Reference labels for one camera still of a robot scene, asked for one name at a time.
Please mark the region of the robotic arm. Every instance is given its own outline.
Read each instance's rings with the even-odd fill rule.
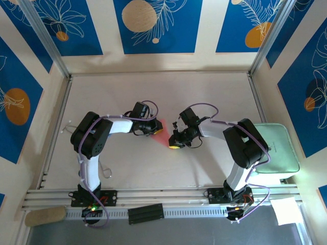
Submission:
[[[98,199],[100,198],[101,183],[98,173],[98,162],[99,155],[109,135],[115,133],[135,134],[136,131],[140,130],[143,135],[148,136],[162,130],[162,124],[156,118],[143,121],[137,120],[137,118],[145,118],[147,114],[148,116],[152,116],[150,111],[148,105],[137,102],[133,110],[125,113],[123,118],[118,116],[114,119],[110,118],[109,120],[104,118],[98,121],[92,131],[86,136],[81,147],[81,153],[83,155],[81,171],[84,173],[85,182],[81,182],[78,185],[78,192],[74,193],[74,198],[78,198],[82,202],[93,203],[94,199],[89,191],[93,192]],[[88,112],[72,134],[71,143],[77,153],[79,153],[79,146],[83,137],[97,119],[99,119],[99,115],[94,112]]]
[[[191,147],[192,140],[197,137],[216,137],[227,142],[234,160],[230,175],[224,181],[223,188],[209,188],[208,199],[210,204],[244,203],[248,207],[253,204],[253,199],[244,199],[251,196],[251,188],[247,185],[251,168],[259,163],[265,153],[259,145],[240,127],[250,133],[268,151],[268,145],[249,119],[243,119],[233,124],[220,121],[211,121],[209,117],[199,118],[191,108],[180,113],[177,122],[173,123],[175,130],[169,139],[169,147],[180,149]],[[240,218],[244,214],[229,215],[230,220]]]

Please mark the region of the white robotic arm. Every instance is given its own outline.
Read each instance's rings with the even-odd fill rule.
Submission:
[[[115,133],[129,133],[132,130],[132,126],[133,126],[132,120],[111,119],[110,121],[112,122],[112,126],[109,131],[109,135]],[[99,171],[98,171],[99,155],[91,157],[90,159],[88,159],[86,156],[83,157],[84,164],[82,165],[82,168],[84,168],[83,169],[85,173],[84,177],[85,177],[86,184],[91,191],[94,191],[100,185]],[[77,154],[77,157],[79,162],[81,162],[79,154]],[[84,189],[87,189],[83,182],[81,182],[81,186]]]
[[[78,159],[81,164],[81,177],[83,180],[79,185],[79,189],[83,188],[91,192],[100,191],[99,154],[103,150],[109,135],[132,132],[135,134],[135,131],[141,130],[143,135],[148,136],[162,130],[161,122],[155,117],[145,118],[147,113],[148,116],[151,114],[149,106],[137,102],[133,110],[125,113],[124,116],[100,118],[94,112],[86,114],[71,137],[71,143],[74,146],[74,150],[78,153]],[[92,131],[90,131],[90,127],[94,123],[96,124]]]
[[[207,119],[199,125],[200,133],[203,137],[216,137],[222,140],[226,140],[224,131],[232,126],[226,124],[217,124]],[[227,184],[234,191],[238,191],[247,185],[246,177],[249,175],[251,167],[244,168],[234,163],[230,175],[226,179]]]
[[[223,187],[208,189],[208,194],[211,195],[209,203],[229,204],[239,201],[242,195],[251,193],[251,188],[247,185],[248,175],[265,155],[261,147],[268,152],[268,145],[249,119],[233,123],[213,121],[209,117],[200,119],[191,108],[187,108],[180,113],[173,126],[175,130],[169,139],[169,146],[173,149],[191,147],[192,140],[197,137],[216,137],[227,142],[235,162]]]

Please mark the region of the white paper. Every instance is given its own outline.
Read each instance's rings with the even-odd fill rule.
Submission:
[[[279,226],[302,222],[302,214],[294,197],[271,200],[271,205],[275,211]]]

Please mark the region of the beige circle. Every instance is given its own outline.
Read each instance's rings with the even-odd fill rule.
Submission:
[[[234,5],[240,4],[243,0],[231,0],[231,3]]]
[[[15,4],[15,5],[18,5],[17,0],[8,0],[8,1]]]
[[[122,11],[125,26],[132,32],[146,32],[157,23],[154,8],[144,0],[133,0]]]
[[[153,39],[152,39],[152,42],[153,42],[154,44],[157,44],[157,43],[159,43],[159,39],[158,39],[158,38],[153,38]]]

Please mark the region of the wall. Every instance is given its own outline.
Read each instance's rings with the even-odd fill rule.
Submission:
[[[63,57],[72,73],[161,70],[246,70],[256,53],[216,54],[228,0],[204,0],[195,53],[124,55],[113,1],[90,1],[88,6],[103,56]]]
[[[42,96],[37,104],[34,117],[32,118],[32,114],[30,114],[29,120],[33,120],[18,161],[12,162],[0,157],[0,193],[5,194],[5,200],[0,210],[0,243],[10,244],[12,235],[20,222],[18,217],[21,202],[24,199],[26,191],[31,188],[33,178],[35,175],[38,175],[38,170],[42,164],[41,156],[44,154],[43,147],[45,137],[54,111],[54,105],[57,101],[58,93],[62,88],[64,79],[55,65],[52,65],[50,73],[48,73],[1,7],[0,22],[2,25],[2,28],[0,28],[1,39],[3,39],[43,89],[40,89],[40,91],[42,91]],[[12,73],[12,80],[14,80],[15,76],[20,72],[21,71],[18,70],[17,74]],[[2,77],[2,73],[0,78],[0,86],[4,86],[11,82],[8,77],[6,80],[3,80],[4,77]],[[5,118],[5,110],[0,113],[2,116],[0,118],[0,130],[2,130],[1,127],[10,124],[10,122],[5,121],[7,119]],[[0,140],[3,143],[4,140],[8,139],[9,138],[2,135]]]
[[[28,42],[28,23],[12,2],[0,0],[0,5]],[[69,71],[78,74],[247,70],[281,2],[34,0],[31,4]],[[35,43],[30,46],[40,52]]]
[[[327,185],[327,149],[320,150],[310,157],[305,157],[277,83],[327,18],[326,9],[327,2],[325,0],[315,0],[273,67],[270,68],[268,62],[265,61],[253,77],[254,82],[258,86],[268,121],[285,125],[291,135],[301,167],[299,174],[294,177],[294,181],[301,193],[318,244],[325,244],[327,239],[327,233],[325,232],[327,227],[327,209],[318,194],[318,187]],[[302,82],[309,81],[303,81],[298,79],[298,77],[294,81],[298,86]],[[306,98],[305,91],[302,94],[294,90],[290,96],[294,98],[303,96],[304,99]],[[308,129],[310,127],[309,121],[307,121],[307,127]],[[322,129],[321,133],[325,134],[325,131],[326,129]]]

